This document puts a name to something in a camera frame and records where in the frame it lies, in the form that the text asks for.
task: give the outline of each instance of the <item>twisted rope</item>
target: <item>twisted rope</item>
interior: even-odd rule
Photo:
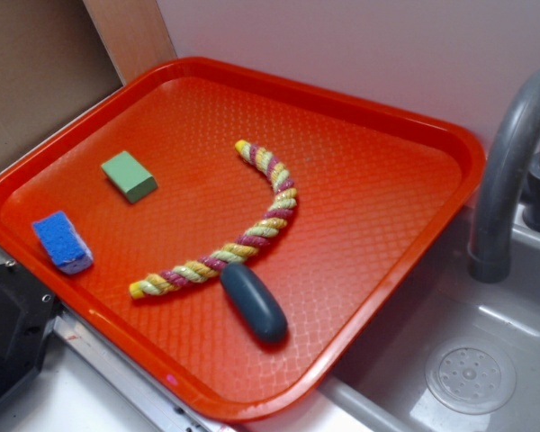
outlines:
[[[130,295],[140,299],[146,295],[163,295],[171,291],[201,284],[218,276],[227,263],[243,263],[271,243],[286,227],[296,207],[294,181],[286,166],[265,148],[244,140],[236,143],[236,151],[250,165],[266,175],[274,190],[274,201],[262,219],[248,228],[234,242],[227,243],[208,256],[202,256],[172,270],[149,274],[144,280],[130,285]]]

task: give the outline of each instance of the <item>dark gray soap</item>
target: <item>dark gray soap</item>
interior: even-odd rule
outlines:
[[[284,312],[252,270],[243,264],[230,263],[222,270],[220,281],[257,338],[266,343],[284,339],[288,331]]]

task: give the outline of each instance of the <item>sink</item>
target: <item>sink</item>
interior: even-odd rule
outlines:
[[[373,430],[540,431],[540,234],[515,225],[509,277],[480,283],[466,270],[471,214],[460,212],[321,388],[336,397],[342,386],[338,403],[365,424],[376,417]]]

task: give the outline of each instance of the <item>wooden panel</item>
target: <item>wooden panel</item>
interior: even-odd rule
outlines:
[[[84,0],[124,84],[176,53],[155,0]]]
[[[0,1],[0,171],[120,86],[82,0]]]

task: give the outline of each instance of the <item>rope end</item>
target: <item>rope end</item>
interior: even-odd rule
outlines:
[[[244,146],[246,146],[248,144],[248,142],[244,139],[241,139],[240,141],[238,141],[236,144],[234,144],[234,148],[236,149],[236,151],[239,153],[239,154],[242,154],[242,149],[244,148]]]
[[[138,281],[130,284],[130,296],[133,300],[139,300],[146,297],[144,286],[148,283],[148,281]]]

